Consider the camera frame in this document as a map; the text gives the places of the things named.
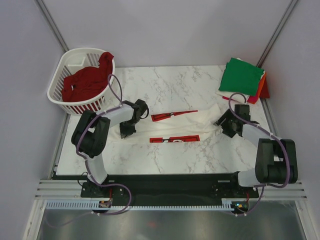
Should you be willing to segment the white Coca-Cola t-shirt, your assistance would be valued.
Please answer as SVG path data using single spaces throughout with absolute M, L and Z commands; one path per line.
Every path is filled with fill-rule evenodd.
M 165 144 L 200 142 L 220 133 L 214 123 L 222 116 L 217 104 L 205 110 L 152 114 L 140 120 L 136 132 L 121 138 L 120 127 L 110 128 L 107 142 L 131 144 Z

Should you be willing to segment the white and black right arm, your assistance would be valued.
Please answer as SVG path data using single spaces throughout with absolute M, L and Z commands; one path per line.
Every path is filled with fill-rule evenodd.
M 247 187 L 272 186 L 284 188 L 298 180 L 296 144 L 291 139 L 279 138 L 251 120 L 250 107 L 236 104 L 215 123 L 230 138 L 238 135 L 257 147 L 254 168 L 236 172 L 237 179 L 229 184 L 235 197 L 242 196 Z

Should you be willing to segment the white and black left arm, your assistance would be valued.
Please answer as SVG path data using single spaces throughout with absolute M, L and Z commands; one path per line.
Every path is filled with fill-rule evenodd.
M 124 139 L 136 133 L 135 125 L 148 114 L 149 107 L 141 99 L 134 103 L 125 100 L 120 106 L 101 113 L 83 112 L 71 137 L 76 154 L 84 159 L 87 172 L 81 197 L 105 197 L 110 191 L 102 156 L 110 128 L 118 126 L 120 138 Z

